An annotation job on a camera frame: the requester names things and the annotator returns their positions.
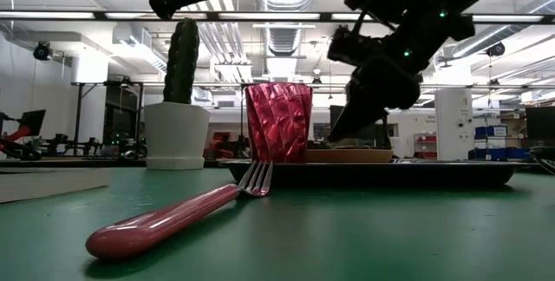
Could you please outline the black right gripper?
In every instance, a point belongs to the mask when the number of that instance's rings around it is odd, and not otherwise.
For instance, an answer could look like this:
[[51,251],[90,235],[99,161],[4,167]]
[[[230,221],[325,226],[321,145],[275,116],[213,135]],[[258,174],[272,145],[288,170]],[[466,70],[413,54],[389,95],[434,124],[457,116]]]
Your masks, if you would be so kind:
[[350,100],[336,118],[328,141],[354,138],[380,120],[385,108],[410,108],[420,97],[423,49],[419,40],[394,37],[356,40]]

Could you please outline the tan round plate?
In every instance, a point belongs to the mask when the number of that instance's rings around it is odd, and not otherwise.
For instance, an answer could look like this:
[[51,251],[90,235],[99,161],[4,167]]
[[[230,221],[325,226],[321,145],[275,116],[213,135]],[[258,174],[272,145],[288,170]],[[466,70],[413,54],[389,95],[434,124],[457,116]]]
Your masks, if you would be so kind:
[[307,163],[389,163],[393,151],[387,149],[309,149]]

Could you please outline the red faceted cup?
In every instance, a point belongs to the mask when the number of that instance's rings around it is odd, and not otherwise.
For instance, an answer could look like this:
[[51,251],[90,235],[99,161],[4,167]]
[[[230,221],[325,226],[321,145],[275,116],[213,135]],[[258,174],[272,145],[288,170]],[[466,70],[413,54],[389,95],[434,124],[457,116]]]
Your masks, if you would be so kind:
[[267,82],[245,89],[251,158],[275,163],[304,163],[312,88],[302,83]]

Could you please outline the fork with pink handle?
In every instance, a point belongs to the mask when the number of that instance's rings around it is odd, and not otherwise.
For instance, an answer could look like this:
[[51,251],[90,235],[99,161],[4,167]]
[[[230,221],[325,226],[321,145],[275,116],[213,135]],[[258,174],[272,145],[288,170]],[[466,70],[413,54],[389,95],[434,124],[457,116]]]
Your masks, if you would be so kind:
[[180,203],[102,227],[88,237],[85,247],[100,260],[140,255],[241,194],[264,197],[270,191],[272,170],[271,162],[254,162],[238,184],[226,184]]

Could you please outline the black rectangular tray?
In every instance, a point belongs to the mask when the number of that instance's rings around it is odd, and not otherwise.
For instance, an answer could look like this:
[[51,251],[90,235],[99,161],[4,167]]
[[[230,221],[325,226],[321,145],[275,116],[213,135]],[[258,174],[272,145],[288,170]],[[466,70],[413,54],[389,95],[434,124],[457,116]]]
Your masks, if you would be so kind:
[[503,186],[523,165],[486,161],[397,161],[392,163],[276,163],[276,188],[486,188]]

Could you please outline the green cactus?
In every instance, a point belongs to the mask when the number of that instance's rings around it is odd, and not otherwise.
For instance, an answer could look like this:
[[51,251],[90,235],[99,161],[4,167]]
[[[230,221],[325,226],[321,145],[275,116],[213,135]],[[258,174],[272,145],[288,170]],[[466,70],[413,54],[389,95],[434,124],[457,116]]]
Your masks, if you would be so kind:
[[171,37],[164,80],[164,101],[191,103],[198,57],[198,24],[191,18],[184,18],[177,23]]

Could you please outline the black overhead light bar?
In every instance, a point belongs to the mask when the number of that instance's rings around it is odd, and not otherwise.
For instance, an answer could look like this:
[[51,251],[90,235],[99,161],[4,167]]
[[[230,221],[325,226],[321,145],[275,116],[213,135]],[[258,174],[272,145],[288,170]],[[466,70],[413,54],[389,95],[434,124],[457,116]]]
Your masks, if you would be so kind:
[[[355,12],[263,12],[263,11],[178,11],[174,21],[192,18],[203,22],[291,22],[291,23],[353,23],[359,15]],[[553,25],[555,15],[519,14],[470,14],[475,24],[487,25]],[[123,21],[158,22],[160,19],[152,11],[48,11],[48,10],[0,10],[0,20],[14,21]]]

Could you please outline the white pillar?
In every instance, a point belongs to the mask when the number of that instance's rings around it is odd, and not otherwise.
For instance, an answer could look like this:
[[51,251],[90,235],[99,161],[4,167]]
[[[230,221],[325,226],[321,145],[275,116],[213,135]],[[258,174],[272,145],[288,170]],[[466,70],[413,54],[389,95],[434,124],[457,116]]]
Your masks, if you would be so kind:
[[438,160],[468,160],[468,153],[474,150],[475,133],[471,90],[437,90],[435,117]]

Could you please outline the green table mat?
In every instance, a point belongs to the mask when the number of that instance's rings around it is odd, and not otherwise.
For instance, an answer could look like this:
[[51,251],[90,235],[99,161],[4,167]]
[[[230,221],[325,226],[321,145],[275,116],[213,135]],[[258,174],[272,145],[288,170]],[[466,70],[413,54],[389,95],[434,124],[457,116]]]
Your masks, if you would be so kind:
[[555,176],[492,191],[272,189],[148,253],[93,259],[100,227],[232,180],[116,168],[109,187],[0,205],[0,281],[555,281]]

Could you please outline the blue storage bins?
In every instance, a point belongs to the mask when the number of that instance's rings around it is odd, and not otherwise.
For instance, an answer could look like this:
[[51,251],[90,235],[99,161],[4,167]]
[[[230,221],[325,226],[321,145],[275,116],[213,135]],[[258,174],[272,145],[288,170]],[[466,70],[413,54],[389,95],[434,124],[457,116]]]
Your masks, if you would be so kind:
[[514,147],[490,148],[490,149],[475,148],[474,150],[470,150],[468,152],[468,158],[470,160],[529,161],[529,159],[531,159],[531,154],[528,149],[524,149],[524,148],[514,148]]

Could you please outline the white plant pot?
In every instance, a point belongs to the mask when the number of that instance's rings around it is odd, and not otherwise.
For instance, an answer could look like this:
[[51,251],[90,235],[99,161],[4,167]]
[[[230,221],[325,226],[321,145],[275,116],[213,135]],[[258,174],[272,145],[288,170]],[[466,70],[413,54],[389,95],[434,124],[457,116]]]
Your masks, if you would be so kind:
[[199,170],[210,113],[200,106],[166,102],[144,107],[147,168],[149,170]]

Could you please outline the small black monitor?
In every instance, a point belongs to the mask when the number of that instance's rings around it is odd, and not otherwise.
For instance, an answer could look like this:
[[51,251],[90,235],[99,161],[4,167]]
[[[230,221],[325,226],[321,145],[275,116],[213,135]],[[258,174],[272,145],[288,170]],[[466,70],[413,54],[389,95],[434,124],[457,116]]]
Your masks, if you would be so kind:
[[27,129],[28,136],[38,136],[41,132],[42,123],[46,115],[46,110],[35,110],[24,112],[19,119],[19,129]]

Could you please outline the white flat board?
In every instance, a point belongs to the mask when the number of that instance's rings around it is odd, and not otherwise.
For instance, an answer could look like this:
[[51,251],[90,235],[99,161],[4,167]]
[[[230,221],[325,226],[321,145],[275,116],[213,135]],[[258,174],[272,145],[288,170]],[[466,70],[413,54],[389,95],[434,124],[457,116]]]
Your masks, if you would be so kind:
[[0,204],[109,186],[107,168],[0,168]]

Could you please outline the black metal stand frame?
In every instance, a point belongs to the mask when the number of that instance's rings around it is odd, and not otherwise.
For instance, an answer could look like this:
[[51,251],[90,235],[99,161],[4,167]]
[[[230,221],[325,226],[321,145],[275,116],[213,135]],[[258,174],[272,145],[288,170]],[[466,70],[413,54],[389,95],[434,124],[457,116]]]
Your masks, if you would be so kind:
[[77,88],[73,152],[84,143],[98,148],[112,147],[114,155],[140,154],[145,146],[141,137],[143,82],[105,81],[72,82]]

